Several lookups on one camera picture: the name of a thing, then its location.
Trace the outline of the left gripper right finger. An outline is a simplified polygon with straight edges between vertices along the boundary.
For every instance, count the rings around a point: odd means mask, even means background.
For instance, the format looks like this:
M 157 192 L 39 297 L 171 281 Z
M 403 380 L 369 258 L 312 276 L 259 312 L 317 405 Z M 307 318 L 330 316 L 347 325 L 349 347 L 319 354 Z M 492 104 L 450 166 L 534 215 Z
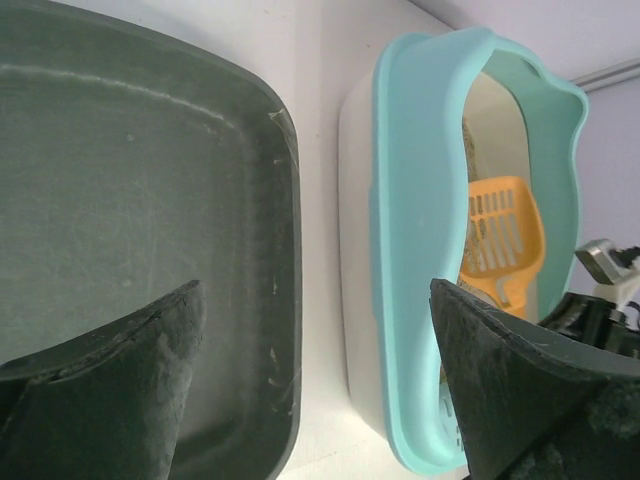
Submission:
M 472 479 L 636 479 L 639 362 L 431 283 Z

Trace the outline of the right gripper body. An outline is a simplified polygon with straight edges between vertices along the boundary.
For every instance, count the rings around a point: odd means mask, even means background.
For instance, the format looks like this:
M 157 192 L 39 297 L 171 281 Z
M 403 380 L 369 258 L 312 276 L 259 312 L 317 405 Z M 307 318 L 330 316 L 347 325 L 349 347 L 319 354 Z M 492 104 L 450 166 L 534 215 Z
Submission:
M 599 297 L 567 293 L 542 320 L 542 326 L 571 340 L 629 358 L 639 357 L 639 316 L 631 322 L 626 309 L 639 312 L 629 301 L 621 310 Z

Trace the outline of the orange litter scoop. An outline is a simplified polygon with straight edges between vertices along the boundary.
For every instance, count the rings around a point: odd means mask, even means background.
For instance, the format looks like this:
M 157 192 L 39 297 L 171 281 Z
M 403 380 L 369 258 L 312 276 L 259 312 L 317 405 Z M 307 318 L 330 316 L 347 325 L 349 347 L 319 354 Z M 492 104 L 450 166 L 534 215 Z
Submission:
M 544 227 L 528 184 L 500 176 L 469 184 L 460 280 L 496 306 L 526 317 L 528 289 L 545 258 Z

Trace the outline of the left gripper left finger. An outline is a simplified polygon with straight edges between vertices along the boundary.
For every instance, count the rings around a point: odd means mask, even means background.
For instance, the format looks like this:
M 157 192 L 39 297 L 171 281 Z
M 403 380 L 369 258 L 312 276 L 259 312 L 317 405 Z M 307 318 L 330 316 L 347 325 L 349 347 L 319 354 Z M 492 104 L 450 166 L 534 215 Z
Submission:
M 2 478 L 168 478 L 204 320 L 192 280 L 3 364 Z

